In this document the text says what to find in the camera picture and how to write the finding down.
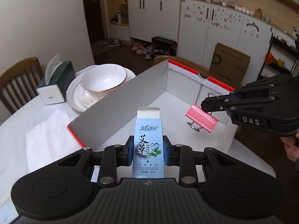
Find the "person's hand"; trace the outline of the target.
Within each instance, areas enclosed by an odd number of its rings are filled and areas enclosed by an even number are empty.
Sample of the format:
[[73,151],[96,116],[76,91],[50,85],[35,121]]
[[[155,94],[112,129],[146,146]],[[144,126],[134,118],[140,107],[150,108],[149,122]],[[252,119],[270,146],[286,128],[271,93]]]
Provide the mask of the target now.
[[292,161],[296,161],[299,157],[299,149],[295,145],[296,139],[298,139],[298,133],[295,136],[281,137],[280,139],[284,143],[287,157]]

